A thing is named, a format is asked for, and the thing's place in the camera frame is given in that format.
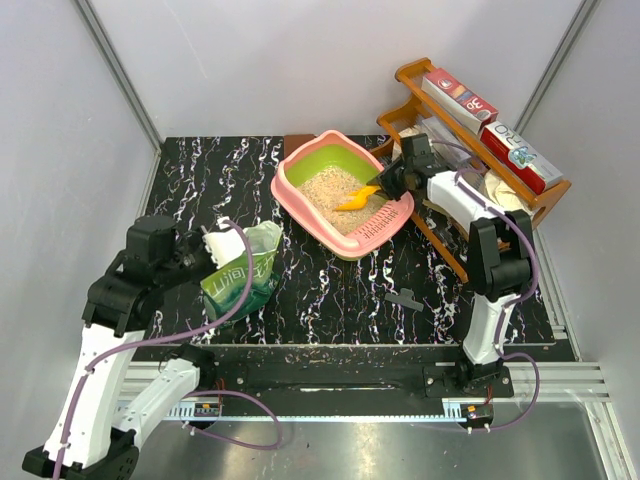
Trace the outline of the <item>black bag clip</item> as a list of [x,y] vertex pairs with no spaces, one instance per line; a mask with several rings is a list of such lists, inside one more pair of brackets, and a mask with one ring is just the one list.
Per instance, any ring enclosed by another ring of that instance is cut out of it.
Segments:
[[424,310],[424,305],[414,298],[414,292],[410,289],[401,288],[399,293],[387,292],[385,300],[414,311],[422,312]]

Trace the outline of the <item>green cat litter bag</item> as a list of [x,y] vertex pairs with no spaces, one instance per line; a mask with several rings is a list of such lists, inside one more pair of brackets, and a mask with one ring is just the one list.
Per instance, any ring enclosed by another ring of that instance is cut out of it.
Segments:
[[227,312],[225,321],[236,322],[266,305],[275,291],[279,274],[274,270],[275,257],[282,238],[282,228],[263,221],[243,230],[246,251],[200,282],[203,304],[208,318],[215,322]]

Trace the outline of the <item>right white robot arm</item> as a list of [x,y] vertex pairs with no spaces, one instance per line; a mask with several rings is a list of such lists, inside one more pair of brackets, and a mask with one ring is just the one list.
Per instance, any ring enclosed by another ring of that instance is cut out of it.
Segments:
[[476,396],[502,376],[506,328],[516,304],[535,292],[539,266],[530,215],[507,211],[480,195],[465,172],[441,163],[429,137],[418,134],[402,139],[401,155],[367,187],[389,200],[406,193],[427,200],[468,234],[465,271],[474,301],[453,382],[463,394]]

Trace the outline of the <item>yellow plastic litter scoop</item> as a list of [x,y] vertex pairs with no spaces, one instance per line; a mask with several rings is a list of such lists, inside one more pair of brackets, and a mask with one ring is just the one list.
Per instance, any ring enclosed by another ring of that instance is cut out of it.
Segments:
[[335,211],[361,210],[367,205],[369,198],[380,190],[381,188],[377,185],[367,185],[357,191],[351,192],[349,194],[350,200],[337,206]]

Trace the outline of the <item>pink green litter box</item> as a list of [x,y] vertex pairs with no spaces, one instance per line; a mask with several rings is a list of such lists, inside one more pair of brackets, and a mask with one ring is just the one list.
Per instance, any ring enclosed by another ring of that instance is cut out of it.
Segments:
[[414,200],[373,194],[359,209],[346,204],[383,170],[366,149],[336,130],[304,143],[281,161],[271,192],[304,230],[344,260],[360,259],[390,240],[409,220]]

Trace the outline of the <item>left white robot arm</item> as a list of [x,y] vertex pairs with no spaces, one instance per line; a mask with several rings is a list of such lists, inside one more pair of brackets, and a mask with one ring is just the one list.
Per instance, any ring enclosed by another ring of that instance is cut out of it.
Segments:
[[188,393],[205,395],[217,380],[213,353],[189,344],[122,411],[121,387],[138,342],[167,291],[215,270],[200,231],[179,233],[167,216],[138,218],[126,246],[89,288],[81,352],[59,420],[44,445],[24,456],[24,471],[45,479],[128,479],[142,446]]

